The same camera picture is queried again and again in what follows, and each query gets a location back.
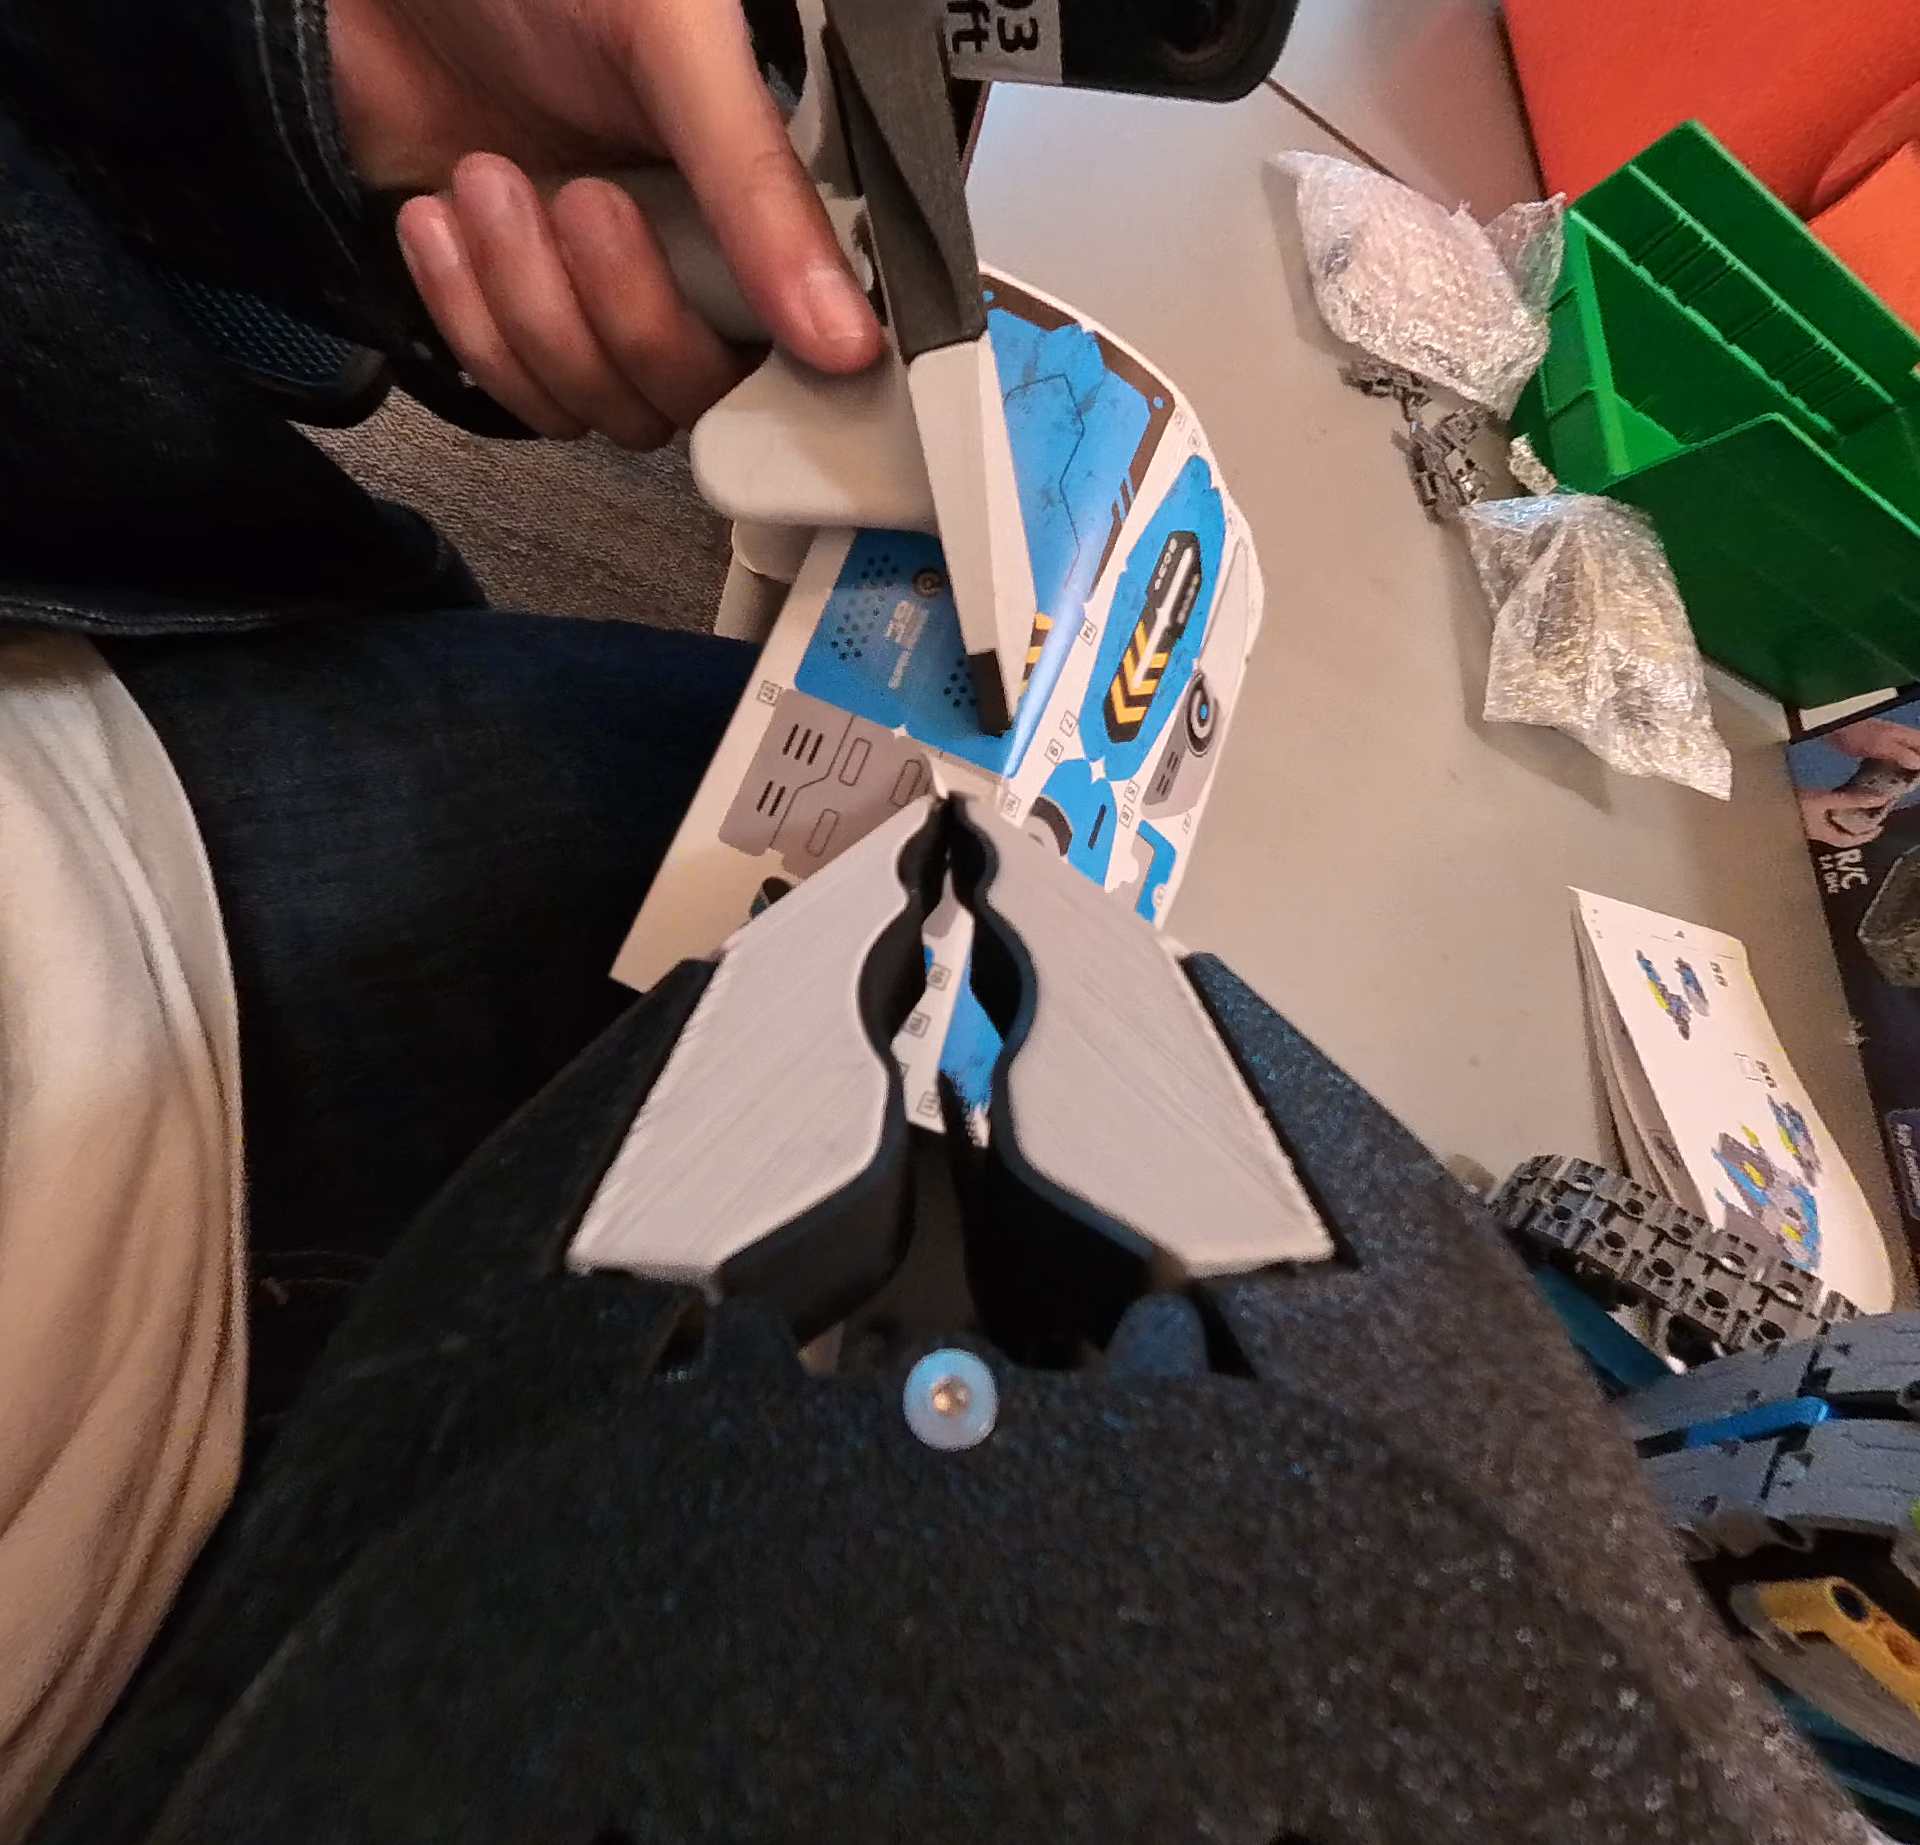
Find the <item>pile of grey track links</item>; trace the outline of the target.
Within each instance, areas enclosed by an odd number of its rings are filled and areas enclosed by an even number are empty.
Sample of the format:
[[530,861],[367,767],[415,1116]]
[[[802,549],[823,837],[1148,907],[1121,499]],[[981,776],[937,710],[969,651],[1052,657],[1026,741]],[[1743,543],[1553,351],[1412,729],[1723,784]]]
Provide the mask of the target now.
[[1350,390],[1394,404],[1394,434],[1420,510],[1441,526],[1457,526],[1494,488],[1492,445],[1507,421],[1451,393],[1423,374],[1358,353],[1339,362]]

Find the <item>orange sofa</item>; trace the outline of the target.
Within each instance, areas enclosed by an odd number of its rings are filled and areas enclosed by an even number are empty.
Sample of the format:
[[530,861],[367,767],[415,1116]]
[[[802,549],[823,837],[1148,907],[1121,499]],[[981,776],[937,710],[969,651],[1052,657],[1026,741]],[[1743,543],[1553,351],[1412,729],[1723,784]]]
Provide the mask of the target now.
[[1579,197],[1695,120],[1918,320],[1918,0],[1501,0],[1535,153]]

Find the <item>person's left hand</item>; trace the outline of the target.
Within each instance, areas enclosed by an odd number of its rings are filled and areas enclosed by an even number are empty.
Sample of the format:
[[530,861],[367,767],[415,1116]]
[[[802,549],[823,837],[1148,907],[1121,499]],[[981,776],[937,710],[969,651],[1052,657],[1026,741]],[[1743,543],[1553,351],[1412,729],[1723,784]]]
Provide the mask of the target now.
[[881,351],[750,46],[739,0],[329,0],[364,186],[466,374],[544,437],[651,450],[741,364],[601,170],[670,161],[783,350],[829,375]]

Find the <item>blue sticker sheet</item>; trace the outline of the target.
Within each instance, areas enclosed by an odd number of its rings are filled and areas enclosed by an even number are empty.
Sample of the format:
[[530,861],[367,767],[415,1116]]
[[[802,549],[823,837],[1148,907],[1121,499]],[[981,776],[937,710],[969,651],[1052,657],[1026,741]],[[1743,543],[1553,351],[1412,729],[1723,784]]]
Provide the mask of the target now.
[[1083,316],[991,280],[1039,615],[1018,726],[984,732],[939,541],[828,529],[781,594],[735,559],[758,645],[733,723],[613,978],[650,990],[937,791],[1161,927],[1214,796],[1262,618],[1254,543],[1199,417]]

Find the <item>white instruction booklet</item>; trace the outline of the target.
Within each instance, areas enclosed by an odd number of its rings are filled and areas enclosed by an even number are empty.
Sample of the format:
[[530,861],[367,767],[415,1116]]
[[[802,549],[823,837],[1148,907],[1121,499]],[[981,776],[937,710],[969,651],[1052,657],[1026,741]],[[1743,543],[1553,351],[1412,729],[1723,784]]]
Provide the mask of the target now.
[[1628,1174],[1868,1314],[1890,1251],[1790,1065],[1740,941],[1570,892],[1581,992]]

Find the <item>person's dark jeans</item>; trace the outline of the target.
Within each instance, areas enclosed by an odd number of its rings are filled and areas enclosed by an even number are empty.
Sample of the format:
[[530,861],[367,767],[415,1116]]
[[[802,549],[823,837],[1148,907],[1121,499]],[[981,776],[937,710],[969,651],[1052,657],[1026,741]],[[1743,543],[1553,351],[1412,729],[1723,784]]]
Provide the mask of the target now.
[[104,651],[226,920],[268,1428],[347,1291],[623,1008],[615,954],[758,653],[494,610]]

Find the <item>blue grey building-block toy robot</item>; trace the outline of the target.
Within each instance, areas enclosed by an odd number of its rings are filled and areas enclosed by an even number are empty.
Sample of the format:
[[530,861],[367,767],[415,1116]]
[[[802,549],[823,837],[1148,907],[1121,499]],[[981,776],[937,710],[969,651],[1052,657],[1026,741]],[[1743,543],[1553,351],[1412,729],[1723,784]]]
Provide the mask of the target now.
[[1578,1159],[1485,1196],[1735,1646],[1885,1836],[1918,1836],[1918,1319]]

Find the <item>dark blue robot kit box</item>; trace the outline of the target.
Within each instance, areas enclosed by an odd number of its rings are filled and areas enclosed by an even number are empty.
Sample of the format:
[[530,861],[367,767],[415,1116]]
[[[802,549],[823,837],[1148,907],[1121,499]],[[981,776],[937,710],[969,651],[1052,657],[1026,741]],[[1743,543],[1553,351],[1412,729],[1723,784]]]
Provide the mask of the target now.
[[1788,746],[1861,1065],[1918,1226],[1918,689]]

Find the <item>green storage bin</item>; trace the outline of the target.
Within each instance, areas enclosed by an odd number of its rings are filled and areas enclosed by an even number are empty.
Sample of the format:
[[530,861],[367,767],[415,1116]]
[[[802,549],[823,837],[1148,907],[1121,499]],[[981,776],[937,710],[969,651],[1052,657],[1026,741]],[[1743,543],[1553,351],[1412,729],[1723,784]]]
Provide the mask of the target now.
[[1918,677],[1916,335],[1700,123],[1570,203],[1515,425],[1642,510],[1701,653],[1833,705]]

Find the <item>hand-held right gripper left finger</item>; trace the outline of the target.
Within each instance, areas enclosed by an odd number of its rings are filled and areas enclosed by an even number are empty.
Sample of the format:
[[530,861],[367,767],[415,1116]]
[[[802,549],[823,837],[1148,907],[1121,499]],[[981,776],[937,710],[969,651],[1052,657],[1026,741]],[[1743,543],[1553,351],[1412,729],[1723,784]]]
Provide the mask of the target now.
[[926,989],[947,801],[928,796],[711,960],[566,1251],[704,1295],[877,1295],[916,1219],[896,1039]]

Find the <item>person's left forearm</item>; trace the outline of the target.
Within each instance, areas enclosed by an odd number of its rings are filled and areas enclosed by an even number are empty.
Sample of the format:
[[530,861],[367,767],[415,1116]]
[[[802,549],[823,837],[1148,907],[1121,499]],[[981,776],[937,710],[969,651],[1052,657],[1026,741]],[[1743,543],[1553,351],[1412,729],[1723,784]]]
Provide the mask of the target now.
[[5,117],[283,416],[384,404],[329,0],[2,0]]

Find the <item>bubble wrap bag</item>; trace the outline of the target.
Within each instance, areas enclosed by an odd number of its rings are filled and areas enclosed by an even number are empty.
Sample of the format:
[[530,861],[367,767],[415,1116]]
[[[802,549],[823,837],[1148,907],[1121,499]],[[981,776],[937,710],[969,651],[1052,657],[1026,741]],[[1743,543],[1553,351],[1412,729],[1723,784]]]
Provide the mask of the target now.
[[1361,353],[1513,417],[1550,345],[1565,197],[1480,225],[1325,153],[1279,153],[1275,166],[1295,184],[1325,323]]
[[1468,505],[1492,608],[1483,715],[1553,729],[1610,770],[1731,796],[1706,669],[1650,520],[1613,497],[1550,494]]

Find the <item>person's white shirt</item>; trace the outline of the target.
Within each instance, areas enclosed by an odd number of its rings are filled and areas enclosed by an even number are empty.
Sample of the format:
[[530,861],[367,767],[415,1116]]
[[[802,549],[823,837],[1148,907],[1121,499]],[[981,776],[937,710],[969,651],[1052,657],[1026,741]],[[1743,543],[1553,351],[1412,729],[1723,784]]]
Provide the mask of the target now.
[[5,1841],[223,1518],[247,1367],[235,992],[195,815],[93,642],[5,627]]

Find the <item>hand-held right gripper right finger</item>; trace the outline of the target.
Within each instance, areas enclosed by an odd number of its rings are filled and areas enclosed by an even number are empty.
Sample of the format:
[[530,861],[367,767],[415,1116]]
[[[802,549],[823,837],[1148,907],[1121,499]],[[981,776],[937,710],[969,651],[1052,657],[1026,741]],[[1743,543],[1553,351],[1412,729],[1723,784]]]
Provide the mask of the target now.
[[1015,1186],[1184,1279],[1335,1255],[1176,946],[976,801],[953,801],[953,885]]

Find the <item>person's dark denim jacket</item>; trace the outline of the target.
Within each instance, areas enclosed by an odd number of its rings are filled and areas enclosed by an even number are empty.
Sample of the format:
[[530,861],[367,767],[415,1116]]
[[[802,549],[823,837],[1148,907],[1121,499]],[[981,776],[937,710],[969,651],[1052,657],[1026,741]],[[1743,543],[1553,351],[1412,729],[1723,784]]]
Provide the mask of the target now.
[[[389,291],[377,350],[406,360],[431,329],[361,195]],[[7,622],[220,633],[482,603],[444,536],[256,396],[7,117],[2,233]]]

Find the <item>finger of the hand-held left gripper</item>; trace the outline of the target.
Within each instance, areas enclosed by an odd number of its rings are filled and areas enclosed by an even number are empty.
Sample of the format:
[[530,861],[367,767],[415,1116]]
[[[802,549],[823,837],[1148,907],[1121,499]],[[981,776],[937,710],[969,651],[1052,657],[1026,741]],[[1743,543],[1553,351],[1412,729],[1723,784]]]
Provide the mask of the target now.
[[1023,692],[1023,515],[993,341],[928,350],[907,379],[976,707],[1006,736]]

